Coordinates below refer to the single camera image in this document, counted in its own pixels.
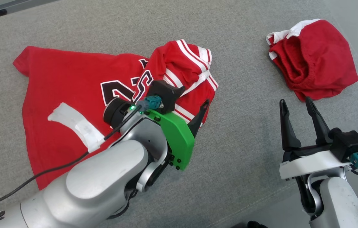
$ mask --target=gray table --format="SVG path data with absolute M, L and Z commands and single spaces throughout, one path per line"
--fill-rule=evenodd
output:
M 224 227 L 295 193 L 278 174 L 279 100 L 303 145 L 314 144 L 315 132 L 271 63 L 265 36 L 313 18 L 334 23 L 322 0 L 61 0 L 0 17 L 0 196 L 32 175 L 21 117 L 28 78 L 12 65 L 27 45 L 150 56 L 176 39 L 212 50 L 219 84 L 194 156 L 185 172 L 168 168 L 124 216 L 101 227 Z M 330 128 L 358 131 L 358 82 L 316 105 Z M 31 183 L 0 207 L 36 191 Z

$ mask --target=green plastic bracket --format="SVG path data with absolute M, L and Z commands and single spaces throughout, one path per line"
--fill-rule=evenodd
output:
M 148 110 L 145 114 L 160 124 L 166 141 L 172 149 L 173 165 L 176 169 L 185 170 L 192 157 L 195 138 L 186 122 L 173 113 L 160 114 L 155 110 Z

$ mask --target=white tape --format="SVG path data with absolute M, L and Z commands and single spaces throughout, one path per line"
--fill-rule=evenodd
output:
M 85 144 L 89 153 L 99 149 L 100 145 L 104 143 L 104 135 L 81 113 L 65 103 L 61 103 L 48 116 L 48 120 L 59 122 L 72 129 Z

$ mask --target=red jersey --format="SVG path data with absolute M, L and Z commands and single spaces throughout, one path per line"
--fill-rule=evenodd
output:
M 62 102 L 76 109 L 106 135 L 111 129 L 103 121 L 105 105 L 114 97 L 137 102 L 147 94 L 153 80 L 185 86 L 174 113 L 187 123 L 206 99 L 213 100 L 218 87 L 209 72 L 210 50 L 184 40 L 157 48 L 150 59 L 135 54 L 114 56 L 28 46 L 13 64 L 29 77 L 22 114 L 34 174 L 69 163 L 87 150 L 71 129 L 47 120 Z M 88 157 L 104 150 L 119 136 L 115 134 Z M 38 177 L 39 189 L 70 169 Z

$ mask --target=red garment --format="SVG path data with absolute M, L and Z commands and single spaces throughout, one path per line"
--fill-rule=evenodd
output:
M 333 97 L 358 81 L 348 42 L 325 20 L 299 22 L 266 40 L 270 58 L 301 101 Z
M 176 41 L 168 42 L 157 48 L 150 59 L 134 54 L 114 56 L 28 46 L 13 64 L 29 77 L 22 114 L 27 152 L 34 174 L 69 163 L 87 151 L 80 138 L 68 127 L 47 120 L 62 102 L 76 109 L 103 135 L 107 135 L 111 128 L 103 121 L 103 111 L 111 99 L 131 100 L 134 92 L 146 94 L 153 80 L 164 79 L 171 84 L 172 81 L 181 82 L 186 87 L 188 93 L 178 100 L 175 113 L 189 122 L 207 98 L 213 100 L 217 83 L 208 71 L 210 50 L 187 46 L 189 48 L 183 50 Z M 200 57 L 207 66 L 200 68 L 194 56 Z M 166 69 L 175 74 L 165 74 Z M 119 136 L 117 133 L 111 137 L 88 157 L 104 150 Z M 39 189 L 70 169 L 38 177 Z

